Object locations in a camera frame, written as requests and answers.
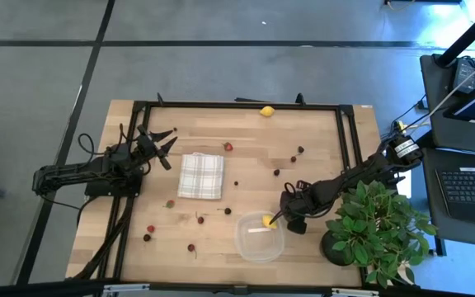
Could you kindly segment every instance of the wooden table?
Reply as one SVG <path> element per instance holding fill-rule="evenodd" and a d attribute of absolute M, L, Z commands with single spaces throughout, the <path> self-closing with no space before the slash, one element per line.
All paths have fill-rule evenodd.
<path fill-rule="evenodd" d="M 127 127 L 133 102 L 114 100 L 106 118 L 99 150 L 116 144 L 119 123 Z M 353 106 L 362 156 L 366 159 L 379 145 L 379 131 L 372 106 Z M 351 164 L 355 164 L 349 124 L 344 119 Z M 161 132 L 177 127 L 171 137 L 178 140 L 169 154 L 172 170 L 151 161 L 152 171 L 144 178 L 129 227 L 122 267 L 122 280 L 249 285 L 342 285 L 359 286 L 355 266 L 340 267 L 320 255 L 318 244 L 336 217 L 333 210 L 320 219 L 308 219 L 308 231 L 297 235 L 285 231 L 285 249 L 273 262 L 257 264 L 241 258 L 234 246 L 235 224 L 244 214 L 279 210 L 285 182 L 298 179 L 315 182 L 338 176 L 343 169 L 335 112 L 278 110 L 265 118 L 258 110 L 154 107 L 149 129 Z M 231 142 L 225 152 L 221 143 Z M 296 163 L 290 157 L 301 145 L 305 152 Z M 221 200 L 191 200 L 177 197 L 181 155 L 210 153 L 225 157 Z M 278 177 L 273 175 L 280 169 Z M 172 209 L 164 208 L 174 200 Z M 74 276 L 100 247 L 106 233 L 111 197 L 90 203 L 82 218 L 67 269 Z M 230 215 L 222 210 L 232 209 Z M 205 222 L 197 224 L 195 212 Z M 152 240 L 144 242 L 146 227 L 154 225 Z M 187 251 L 193 243 L 197 258 Z M 107 276 L 112 274 L 116 247 L 111 249 Z"/>

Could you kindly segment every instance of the black desk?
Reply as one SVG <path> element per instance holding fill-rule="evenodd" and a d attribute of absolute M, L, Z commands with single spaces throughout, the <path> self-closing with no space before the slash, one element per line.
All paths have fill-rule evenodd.
<path fill-rule="evenodd" d="M 455 164 L 463 167 L 475 167 L 475 155 L 454 153 L 444 150 L 424 148 L 423 167 L 425 172 L 426 191 L 430 203 L 432 223 L 439 228 L 437 237 L 475 244 L 475 223 L 452 219 L 446 213 L 435 169 L 445 167 L 455 169 Z"/>
<path fill-rule="evenodd" d="M 452 68 L 435 65 L 432 56 L 421 57 L 422 78 L 425 84 L 428 107 L 433 110 L 448 95 L 448 85 L 454 74 Z M 444 106 L 458 100 L 451 97 Z M 423 135 L 418 144 L 421 147 L 464 149 L 475 152 L 475 124 L 464 120 L 443 117 L 444 111 L 437 111 L 431 118 L 432 130 Z"/>

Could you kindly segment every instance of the potted plant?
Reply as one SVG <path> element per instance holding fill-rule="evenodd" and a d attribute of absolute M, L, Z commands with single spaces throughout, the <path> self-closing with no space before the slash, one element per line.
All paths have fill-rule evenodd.
<path fill-rule="evenodd" d="M 326 222 L 329 230 L 320 248 L 337 265 L 372 266 L 366 282 L 377 281 L 382 287 L 397 280 L 397 269 L 406 264 L 418 265 L 428 253 L 423 233 L 435 235 L 436 227 L 428 217 L 414 210 L 402 195 L 373 181 L 359 181 L 356 189 L 342 195 L 343 204 L 336 211 L 339 219 Z M 415 282 L 412 269 L 406 275 Z"/>

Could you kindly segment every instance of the white cloth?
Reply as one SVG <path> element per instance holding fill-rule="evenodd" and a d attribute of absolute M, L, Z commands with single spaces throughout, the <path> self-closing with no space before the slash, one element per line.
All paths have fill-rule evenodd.
<path fill-rule="evenodd" d="M 177 195 L 181 198 L 221 199 L 224 157 L 203 153 L 182 155 Z"/>

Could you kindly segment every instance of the clear plastic container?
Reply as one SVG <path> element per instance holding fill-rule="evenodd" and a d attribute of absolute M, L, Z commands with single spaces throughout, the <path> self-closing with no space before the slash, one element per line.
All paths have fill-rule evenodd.
<path fill-rule="evenodd" d="M 241 217 L 236 225 L 236 249 L 243 259 L 250 262 L 272 261 L 285 248 L 281 219 L 276 221 L 276 229 L 270 229 L 263 225 L 263 215 L 274 216 L 270 211 L 249 213 Z"/>

